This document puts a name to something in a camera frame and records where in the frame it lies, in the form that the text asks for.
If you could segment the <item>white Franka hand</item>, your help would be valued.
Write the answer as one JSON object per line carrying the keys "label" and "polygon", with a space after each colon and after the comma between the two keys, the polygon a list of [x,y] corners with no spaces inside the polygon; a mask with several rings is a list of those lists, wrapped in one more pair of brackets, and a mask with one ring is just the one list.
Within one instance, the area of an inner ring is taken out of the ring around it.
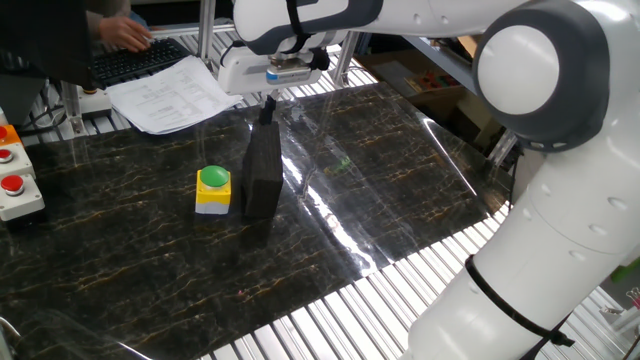
{"label": "white Franka hand", "polygon": [[317,82],[330,66],[324,48],[274,55],[256,55],[248,47],[230,47],[220,59],[218,83],[229,95],[271,91],[264,96],[260,125],[270,125],[281,90]]}

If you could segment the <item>person's bare hand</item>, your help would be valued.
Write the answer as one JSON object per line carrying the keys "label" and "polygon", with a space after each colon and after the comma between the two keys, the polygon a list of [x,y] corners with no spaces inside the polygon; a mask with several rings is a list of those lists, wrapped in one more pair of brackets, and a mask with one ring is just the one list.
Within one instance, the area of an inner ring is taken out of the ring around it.
{"label": "person's bare hand", "polygon": [[103,18],[98,33],[103,42],[135,53],[148,49],[152,39],[143,25],[128,17]]}

